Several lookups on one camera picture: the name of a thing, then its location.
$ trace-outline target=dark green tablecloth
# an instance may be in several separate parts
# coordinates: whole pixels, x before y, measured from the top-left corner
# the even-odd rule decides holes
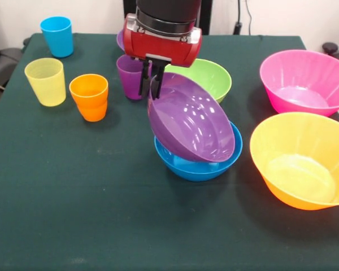
[[[232,75],[222,106],[244,150],[219,178],[192,183],[157,156],[146,102],[124,97],[115,36],[76,34],[62,60],[67,85],[109,79],[107,116],[86,123],[69,94],[38,103],[23,70],[50,54],[35,34],[0,101],[0,270],[339,269],[339,207],[288,207],[249,154],[251,132],[275,114],[260,63],[291,48],[303,48],[298,37],[204,37],[199,57]]]

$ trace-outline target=pink bowl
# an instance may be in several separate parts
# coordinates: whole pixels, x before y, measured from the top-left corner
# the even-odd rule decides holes
[[[330,116],[339,110],[339,60],[307,50],[270,55],[260,77],[278,113],[309,112]]]

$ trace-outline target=plastic bowl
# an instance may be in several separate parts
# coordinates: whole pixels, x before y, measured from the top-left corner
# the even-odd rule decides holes
[[[274,109],[330,116],[339,110],[339,60],[307,50],[270,55],[260,77]]]
[[[196,59],[189,68],[167,65],[165,71],[190,78],[210,93],[218,103],[226,97],[232,85],[231,76],[226,69],[209,60]]]
[[[234,134],[216,100],[185,76],[165,72],[160,98],[148,99],[154,135],[173,154],[190,161],[224,162]]]
[[[119,31],[117,34],[117,44],[119,48],[121,48],[124,51],[124,44],[123,44],[123,29]]]
[[[185,160],[170,153],[156,137],[154,137],[154,146],[165,165],[173,171],[174,174],[188,181],[208,181],[224,173],[233,163],[235,163],[241,154],[242,138],[240,131],[233,123],[231,123],[231,126],[235,136],[235,150],[232,156],[225,162],[205,163]]]
[[[339,123],[291,112],[260,123],[250,140],[253,161],[271,192],[304,210],[339,205]]]

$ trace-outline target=plastic cup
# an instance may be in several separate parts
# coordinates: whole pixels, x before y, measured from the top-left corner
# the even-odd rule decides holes
[[[74,52],[72,23],[62,16],[49,17],[40,23],[49,50],[56,58],[65,58]]]
[[[66,99],[63,63],[55,58],[40,58],[30,62],[24,73],[43,106],[57,106]]]
[[[69,90],[86,121],[100,121],[108,107],[108,81],[101,75],[86,74],[74,78]]]
[[[149,65],[149,74],[151,74],[152,65]],[[142,62],[134,60],[130,56],[122,55],[117,60],[117,69],[119,78],[122,83],[124,95],[128,99],[140,100],[142,96],[140,92],[141,75],[142,75]]]

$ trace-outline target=blue bowl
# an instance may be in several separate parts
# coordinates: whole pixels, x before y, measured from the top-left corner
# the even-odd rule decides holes
[[[207,163],[185,160],[168,151],[156,137],[154,137],[154,146],[158,155],[174,174],[192,182],[208,181],[224,173],[241,154],[242,138],[240,131],[232,122],[230,123],[235,136],[235,150],[232,156],[225,162]]]

